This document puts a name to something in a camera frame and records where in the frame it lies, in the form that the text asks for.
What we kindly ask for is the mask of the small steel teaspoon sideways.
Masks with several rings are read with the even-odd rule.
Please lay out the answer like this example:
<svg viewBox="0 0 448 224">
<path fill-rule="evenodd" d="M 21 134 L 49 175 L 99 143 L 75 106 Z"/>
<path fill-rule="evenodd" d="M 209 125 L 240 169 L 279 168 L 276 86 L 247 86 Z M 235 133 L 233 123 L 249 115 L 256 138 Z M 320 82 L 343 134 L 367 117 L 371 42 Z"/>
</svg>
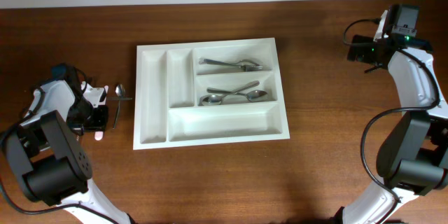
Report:
<svg viewBox="0 0 448 224">
<path fill-rule="evenodd" d="M 131 97 L 106 97 L 105 101 L 129 101 L 133 100 Z"/>
</svg>

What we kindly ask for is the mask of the small steel teaspoon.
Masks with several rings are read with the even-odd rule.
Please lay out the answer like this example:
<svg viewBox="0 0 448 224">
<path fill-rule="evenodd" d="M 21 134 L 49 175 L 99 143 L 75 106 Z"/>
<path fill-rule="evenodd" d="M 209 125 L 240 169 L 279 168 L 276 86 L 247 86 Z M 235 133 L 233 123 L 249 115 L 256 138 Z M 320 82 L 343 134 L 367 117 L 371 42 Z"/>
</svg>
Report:
<svg viewBox="0 0 448 224">
<path fill-rule="evenodd" d="M 125 97 L 125 88 L 124 88 L 123 84 L 116 85 L 115 93 L 117 94 L 117 97 Z M 121 101 L 118 101 L 117 109 L 115 111 L 114 122 L 113 122 L 113 129 L 116 128 L 117 123 L 118 123 L 118 117 L 120 114 L 120 103 L 121 103 Z"/>
</svg>

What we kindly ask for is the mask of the large steel spoon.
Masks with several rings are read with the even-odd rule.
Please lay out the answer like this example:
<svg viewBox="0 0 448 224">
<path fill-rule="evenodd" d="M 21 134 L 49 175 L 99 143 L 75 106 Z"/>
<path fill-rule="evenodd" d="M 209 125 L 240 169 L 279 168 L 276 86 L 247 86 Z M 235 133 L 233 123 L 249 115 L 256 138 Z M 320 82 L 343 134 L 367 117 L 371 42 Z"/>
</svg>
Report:
<svg viewBox="0 0 448 224">
<path fill-rule="evenodd" d="M 243 90 L 247 90 L 249 88 L 254 88 L 258 86 L 260 82 L 258 80 L 252 81 L 250 83 L 247 83 L 244 86 L 241 86 L 233 91 L 229 91 L 228 93 L 225 93 L 223 95 L 217 95 L 217 94 L 208 94 L 207 96 L 203 97 L 201 100 L 201 105 L 203 106 L 210 106 L 210 105 L 221 105 L 224 98 L 228 95 L 234 95 L 238 92 L 241 92 Z"/>
<path fill-rule="evenodd" d="M 232 94 L 230 91 L 219 90 L 216 88 L 207 88 L 206 91 L 208 93 L 220 95 Z M 265 102 L 268 100 L 268 93 L 264 90 L 253 90 L 247 93 L 236 92 L 234 95 L 245 97 L 249 102 Z"/>
</svg>

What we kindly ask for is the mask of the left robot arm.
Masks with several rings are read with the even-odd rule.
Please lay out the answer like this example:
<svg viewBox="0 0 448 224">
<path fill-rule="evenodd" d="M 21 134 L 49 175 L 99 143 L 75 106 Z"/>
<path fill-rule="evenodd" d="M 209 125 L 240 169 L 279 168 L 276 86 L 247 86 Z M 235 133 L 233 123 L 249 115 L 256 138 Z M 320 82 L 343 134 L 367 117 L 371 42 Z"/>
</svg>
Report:
<svg viewBox="0 0 448 224">
<path fill-rule="evenodd" d="M 33 88 L 24 115 L 1 134 L 4 154 L 24 196 L 46 209 L 26 210 L 1 194 L 16 211 L 40 215 L 65 210 L 82 223 L 133 223 L 97 187 L 80 138 L 88 132 L 100 140 L 106 131 L 107 87 L 92 87 L 80 69 L 62 63 Z"/>
</svg>

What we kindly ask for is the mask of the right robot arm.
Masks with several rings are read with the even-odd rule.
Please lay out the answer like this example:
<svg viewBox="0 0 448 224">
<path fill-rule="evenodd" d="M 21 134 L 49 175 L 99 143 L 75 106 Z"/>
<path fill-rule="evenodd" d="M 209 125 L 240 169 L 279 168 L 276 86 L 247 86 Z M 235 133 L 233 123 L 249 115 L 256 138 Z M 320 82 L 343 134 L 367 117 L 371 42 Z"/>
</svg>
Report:
<svg viewBox="0 0 448 224">
<path fill-rule="evenodd" d="M 400 107 L 381 112 L 365 126 L 360 158 L 372 182 L 338 210 L 334 223 L 386 223 L 404 204 L 447 187 L 447 100 L 433 70 L 433 48 L 416 37 L 418 16 L 419 7 L 394 4 L 371 20 L 378 26 L 373 37 L 343 41 L 349 61 L 390 73 Z M 402 117 L 380 146 L 373 173 L 365 158 L 367 135 L 375 122 L 392 113 Z"/>
</svg>

